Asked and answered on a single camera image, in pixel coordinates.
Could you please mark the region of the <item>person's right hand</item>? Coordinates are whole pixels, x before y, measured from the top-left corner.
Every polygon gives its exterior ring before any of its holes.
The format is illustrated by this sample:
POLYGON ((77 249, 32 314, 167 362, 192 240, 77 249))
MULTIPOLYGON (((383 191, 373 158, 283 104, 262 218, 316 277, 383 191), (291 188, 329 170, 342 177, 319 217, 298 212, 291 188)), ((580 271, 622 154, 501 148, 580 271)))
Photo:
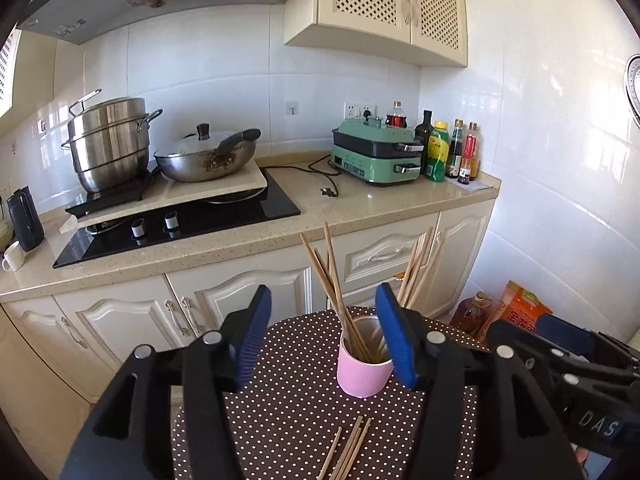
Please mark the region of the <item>person's right hand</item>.
POLYGON ((581 448, 580 446, 576 446, 576 448, 574 449, 575 452, 575 457, 576 460, 578 461, 578 464, 583 467, 584 463, 586 462, 588 456, 589 456, 589 451, 586 448, 581 448))

